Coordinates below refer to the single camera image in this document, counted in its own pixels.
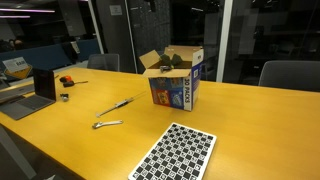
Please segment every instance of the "yellow table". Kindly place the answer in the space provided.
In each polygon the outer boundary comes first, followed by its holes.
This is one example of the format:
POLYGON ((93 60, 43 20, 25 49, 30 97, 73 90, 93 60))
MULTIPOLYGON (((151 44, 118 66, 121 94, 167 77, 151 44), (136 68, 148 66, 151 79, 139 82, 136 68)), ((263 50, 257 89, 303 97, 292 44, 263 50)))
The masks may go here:
POLYGON ((63 88, 57 78, 54 105, 19 121, 0 113, 0 123, 85 179, 127 179, 172 122, 217 136, 203 179, 320 179, 319 93, 202 81, 187 112, 153 104, 141 75, 81 68, 57 74, 89 83, 63 88), (91 128, 114 120, 124 124, 91 128))

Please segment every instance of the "calibration board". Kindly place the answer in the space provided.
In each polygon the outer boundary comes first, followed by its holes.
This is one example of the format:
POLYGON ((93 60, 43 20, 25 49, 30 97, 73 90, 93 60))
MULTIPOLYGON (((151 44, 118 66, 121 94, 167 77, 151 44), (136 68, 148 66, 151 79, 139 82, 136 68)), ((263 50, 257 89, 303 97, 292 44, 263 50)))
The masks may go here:
POLYGON ((172 123, 130 173, 130 180, 199 180, 217 137, 172 123))

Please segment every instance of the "ceiling light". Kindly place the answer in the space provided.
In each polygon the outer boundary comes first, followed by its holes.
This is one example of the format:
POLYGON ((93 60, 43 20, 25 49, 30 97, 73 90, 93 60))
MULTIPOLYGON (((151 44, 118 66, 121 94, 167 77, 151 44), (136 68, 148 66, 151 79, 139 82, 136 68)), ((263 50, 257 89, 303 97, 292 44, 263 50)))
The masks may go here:
POLYGON ((0 18, 30 18, 30 16, 0 16, 0 18))
POLYGON ((54 10, 46 10, 46 9, 4 9, 0 8, 0 11, 17 11, 17 12, 42 12, 42 13, 54 13, 54 10))

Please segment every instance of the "black laptop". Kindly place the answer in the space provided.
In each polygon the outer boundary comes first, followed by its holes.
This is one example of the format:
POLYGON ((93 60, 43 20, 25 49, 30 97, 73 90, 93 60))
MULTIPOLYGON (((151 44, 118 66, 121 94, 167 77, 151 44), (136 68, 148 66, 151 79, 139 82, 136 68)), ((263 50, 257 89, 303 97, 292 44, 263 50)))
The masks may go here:
POLYGON ((5 104, 11 100, 15 100, 19 96, 28 94, 34 91, 34 85, 28 84, 25 86, 17 87, 14 89, 9 89, 0 92, 0 105, 5 104))
POLYGON ((1 111, 18 120, 56 102, 53 71, 33 68, 35 94, 1 107, 1 111))

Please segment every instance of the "office chair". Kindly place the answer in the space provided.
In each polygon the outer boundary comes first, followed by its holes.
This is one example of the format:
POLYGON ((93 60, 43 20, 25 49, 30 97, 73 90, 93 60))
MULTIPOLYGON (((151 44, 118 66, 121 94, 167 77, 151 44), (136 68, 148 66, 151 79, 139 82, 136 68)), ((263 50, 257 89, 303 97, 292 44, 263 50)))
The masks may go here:
POLYGON ((320 92, 319 61, 268 61, 259 86, 320 92))
POLYGON ((120 71, 119 54, 92 54, 89 56, 87 68, 120 71))

